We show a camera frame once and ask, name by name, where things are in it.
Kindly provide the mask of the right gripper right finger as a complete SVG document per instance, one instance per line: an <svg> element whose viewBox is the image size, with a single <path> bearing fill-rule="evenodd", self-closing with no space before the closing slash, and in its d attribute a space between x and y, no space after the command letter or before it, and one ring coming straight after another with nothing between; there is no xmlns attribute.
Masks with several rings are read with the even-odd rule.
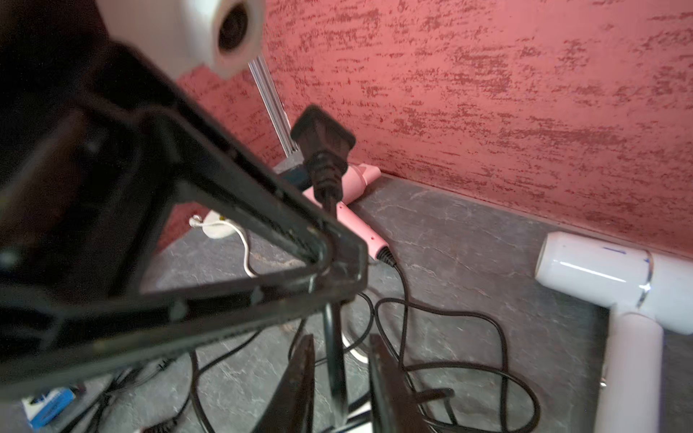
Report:
<svg viewBox="0 0 693 433"><path fill-rule="evenodd" d="M381 336L369 336L369 386L373 432L428 432L397 362Z"/></svg>

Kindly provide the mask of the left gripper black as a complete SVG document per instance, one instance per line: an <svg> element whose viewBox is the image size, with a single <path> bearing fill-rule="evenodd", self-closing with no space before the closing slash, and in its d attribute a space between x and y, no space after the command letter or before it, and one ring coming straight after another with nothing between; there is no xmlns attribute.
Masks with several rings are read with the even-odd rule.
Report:
<svg viewBox="0 0 693 433"><path fill-rule="evenodd" d="M1 5L1 321L50 325L132 297L171 207L143 108L173 84L93 1Z"/></svg>

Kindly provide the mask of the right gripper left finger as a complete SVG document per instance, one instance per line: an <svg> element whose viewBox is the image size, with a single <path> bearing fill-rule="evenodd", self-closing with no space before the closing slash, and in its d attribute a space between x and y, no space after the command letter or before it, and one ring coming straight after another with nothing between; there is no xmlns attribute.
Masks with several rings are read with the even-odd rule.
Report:
<svg viewBox="0 0 693 433"><path fill-rule="evenodd" d="M254 432L312 432L315 394L313 335L303 336L294 350Z"/></svg>

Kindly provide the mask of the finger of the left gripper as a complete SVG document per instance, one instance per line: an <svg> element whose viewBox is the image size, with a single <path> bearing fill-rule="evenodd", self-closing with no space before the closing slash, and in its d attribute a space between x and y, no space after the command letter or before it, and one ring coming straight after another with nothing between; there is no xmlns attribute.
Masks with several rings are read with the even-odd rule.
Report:
<svg viewBox="0 0 693 433"><path fill-rule="evenodd" d="M149 292L141 288L143 275L132 297L82 315L50 325L1 321L5 400L307 317L331 303L351 301L366 287L365 243L254 155L239 146L225 154L216 146L218 132L202 132L169 109L144 108L140 116L144 132L162 141L170 171L171 207L164 226L176 204L198 202L293 255L301 266Z"/></svg>

